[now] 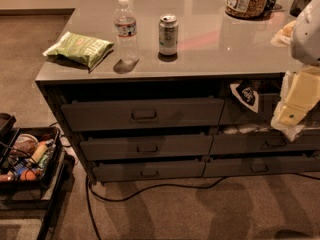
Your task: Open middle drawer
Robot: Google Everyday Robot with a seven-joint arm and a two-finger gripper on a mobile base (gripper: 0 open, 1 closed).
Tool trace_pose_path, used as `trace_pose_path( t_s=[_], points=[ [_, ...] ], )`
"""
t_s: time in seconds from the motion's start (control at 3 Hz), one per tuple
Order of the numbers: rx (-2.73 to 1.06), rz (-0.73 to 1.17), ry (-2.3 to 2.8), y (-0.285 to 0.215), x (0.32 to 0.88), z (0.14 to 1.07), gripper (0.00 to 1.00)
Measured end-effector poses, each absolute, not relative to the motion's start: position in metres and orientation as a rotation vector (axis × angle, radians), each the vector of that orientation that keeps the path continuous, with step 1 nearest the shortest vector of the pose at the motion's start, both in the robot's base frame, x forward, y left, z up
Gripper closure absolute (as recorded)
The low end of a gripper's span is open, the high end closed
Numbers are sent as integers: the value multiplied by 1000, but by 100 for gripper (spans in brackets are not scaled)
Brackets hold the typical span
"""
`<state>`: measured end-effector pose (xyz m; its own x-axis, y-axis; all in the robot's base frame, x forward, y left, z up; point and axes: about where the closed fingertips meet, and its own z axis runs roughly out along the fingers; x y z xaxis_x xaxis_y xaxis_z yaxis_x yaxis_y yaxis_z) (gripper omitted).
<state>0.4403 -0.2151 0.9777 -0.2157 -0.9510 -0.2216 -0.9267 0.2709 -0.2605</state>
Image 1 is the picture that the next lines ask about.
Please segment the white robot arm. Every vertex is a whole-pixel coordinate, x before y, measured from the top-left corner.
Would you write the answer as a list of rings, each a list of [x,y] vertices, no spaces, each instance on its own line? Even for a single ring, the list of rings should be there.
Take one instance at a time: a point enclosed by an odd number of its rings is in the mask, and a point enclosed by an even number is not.
[[[277,130],[298,125],[320,101],[320,0],[311,0],[296,19],[291,55],[303,63],[299,72],[286,73],[271,126]]]

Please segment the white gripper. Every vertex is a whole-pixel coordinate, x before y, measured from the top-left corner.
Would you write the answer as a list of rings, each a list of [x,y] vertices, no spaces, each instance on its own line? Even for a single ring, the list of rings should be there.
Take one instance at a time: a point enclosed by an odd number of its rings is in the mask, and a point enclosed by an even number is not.
[[[271,126],[286,130],[298,125],[320,101],[320,68],[304,65],[297,73],[287,72],[282,81]]]

